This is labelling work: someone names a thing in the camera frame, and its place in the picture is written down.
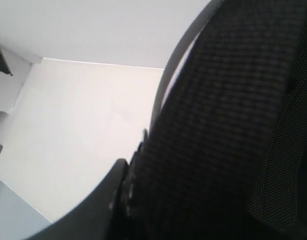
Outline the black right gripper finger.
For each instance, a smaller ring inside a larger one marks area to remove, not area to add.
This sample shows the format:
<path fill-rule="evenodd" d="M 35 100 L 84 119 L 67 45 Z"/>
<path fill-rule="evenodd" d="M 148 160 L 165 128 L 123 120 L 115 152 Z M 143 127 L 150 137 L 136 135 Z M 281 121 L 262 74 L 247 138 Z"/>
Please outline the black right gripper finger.
<path fill-rule="evenodd" d="M 124 240 L 122 184 L 129 165 L 118 159 L 101 183 L 64 217 L 29 240 Z"/>

